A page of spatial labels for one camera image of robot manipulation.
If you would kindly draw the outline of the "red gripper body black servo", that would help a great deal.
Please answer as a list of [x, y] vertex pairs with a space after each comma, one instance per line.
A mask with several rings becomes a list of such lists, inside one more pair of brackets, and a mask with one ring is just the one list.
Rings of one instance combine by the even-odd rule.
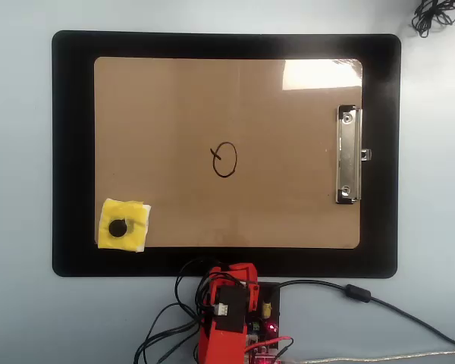
[[216, 266], [209, 272], [209, 280], [217, 285], [242, 285], [251, 289], [258, 284], [258, 272], [252, 263]]

